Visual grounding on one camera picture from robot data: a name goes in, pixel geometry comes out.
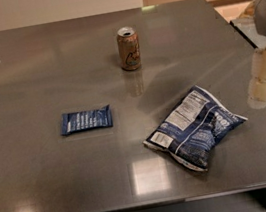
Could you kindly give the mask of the blue chip bag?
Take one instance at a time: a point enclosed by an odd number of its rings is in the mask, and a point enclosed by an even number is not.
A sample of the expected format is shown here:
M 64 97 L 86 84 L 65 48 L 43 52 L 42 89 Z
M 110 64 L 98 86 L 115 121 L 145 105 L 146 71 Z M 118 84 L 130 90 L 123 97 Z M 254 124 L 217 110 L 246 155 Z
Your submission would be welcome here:
M 213 147 L 246 120 L 195 85 L 143 144 L 167 152 L 188 169 L 202 172 L 208 169 Z

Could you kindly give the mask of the brown soda can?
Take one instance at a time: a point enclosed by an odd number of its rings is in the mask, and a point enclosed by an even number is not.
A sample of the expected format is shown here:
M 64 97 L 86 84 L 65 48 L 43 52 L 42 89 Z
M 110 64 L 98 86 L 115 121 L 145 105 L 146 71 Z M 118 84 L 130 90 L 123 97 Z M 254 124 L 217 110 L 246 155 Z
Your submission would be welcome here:
M 121 58 L 121 68 L 133 71 L 141 66 L 141 54 L 136 30 L 131 26 L 124 26 L 117 31 L 117 44 Z

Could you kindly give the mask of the small blue snack packet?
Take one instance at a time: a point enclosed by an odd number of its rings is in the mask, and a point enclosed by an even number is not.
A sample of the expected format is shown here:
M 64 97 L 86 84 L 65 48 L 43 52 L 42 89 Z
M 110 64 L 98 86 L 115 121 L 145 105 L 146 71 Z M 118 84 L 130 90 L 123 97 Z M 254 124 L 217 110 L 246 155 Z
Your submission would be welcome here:
M 90 129 L 113 126 L 113 117 L 109 105 L 100 109 L 64 113 L 61 121 L 61 133 L 63 136 Z

